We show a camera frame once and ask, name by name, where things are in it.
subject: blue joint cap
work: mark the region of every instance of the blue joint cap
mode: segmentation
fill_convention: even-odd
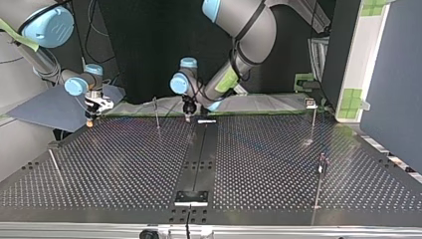
[[[65,82],[65,90],[74,97],[85,94],[88,91],[88,83],[78,77],[69,78]]]
[[[220,105],[221,105],[221,102],[216,102],[213,105],[211,105],[210,107],[208,107],[207,109],[210,112],[215,112],[220,107]]]
[[[220,4],[221,0],[204,0],[204,4],[202,5],[202,12],[204,12],[205,16],[213,23],[217,21]]]
[[[170,81],[170,88],[177,95],[186,94],[189,90],[189,80],[185,75],[176,73]]]
[[[198,62],[194,58],[183,58],[180,61],[181,68],[198,68]]]
[[[84,71],[97,76],[102,76],[104,72],[103,67],[96,64],[87,64]]]
[[[30,17],[44,9],[34,12]],[[22,31],[22,35],[41,47],[57,48],[69,40],[74,31],[74,24],[72,13],[64,7],[57,7],[28,24]]]

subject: white wall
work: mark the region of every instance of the white wall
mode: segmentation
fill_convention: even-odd
[[[340,122],[360,122],[361,120],[362,111],[359,111],[356,119],[338,117],[343,93],[346,89],[362,89],[362,99],[366,100],[389,7],[389,5],[384,6],[380,16],[360,16],[357,20],[336,112],[336,119]]]
[[[20,55],[0,34],[0,62]],[[0,181],[43,153],[54,140],[51,128],[5,118],[4,114],[47,89],[25,60],[0,64]]]

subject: metal table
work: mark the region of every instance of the metal table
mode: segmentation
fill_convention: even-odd
[[[0,183],[0,231],[20,223],[422,227],[419,182],[327,114],[312,120],[166,118],[157,128],[154,118],[102,119]],[[175,206],[181,191],[207,192],[208,205]]]

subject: black curtain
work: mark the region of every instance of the black curtain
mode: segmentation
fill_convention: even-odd
[[[203,0],[101,0],[120,76],[132,104],[174,96],[169,81],[183,57],[195,57],[209,81],[228,60],[231,38],[202,13]],[[331,16],[334,0],[324,0]],[[252,93],[293,90],[295,74],[311,71],[310,25],[289,7],[273,9],[278,39],[269,59],[244,84]]]

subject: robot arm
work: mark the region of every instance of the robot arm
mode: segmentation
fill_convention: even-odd
[[[19,35],[40,45],[38,51],[14,41],[17,51],[33,66],[43,80],[65,84],[72,96],[85,94],[87,125],[103,111],[113,108],[113,102],[103,95],[103,68],[86,65],[82,74],[62,71],[56,57],[47,49],[64,45],[74,30],[74,18],[64,7],[69,1],[54,0],[1,0],[0,19]]]
[[[262,64],[276,41],[277,25],[273,12],[262,0],[205,0],[204,14],[234,38],[230,60],[207,86],[197,80],[195,59],[182,59],[180,71],[170,82],[172,91],[183,95],[185,113],[190,116],[197,102],[209,111],[216,111],[226,93]]]

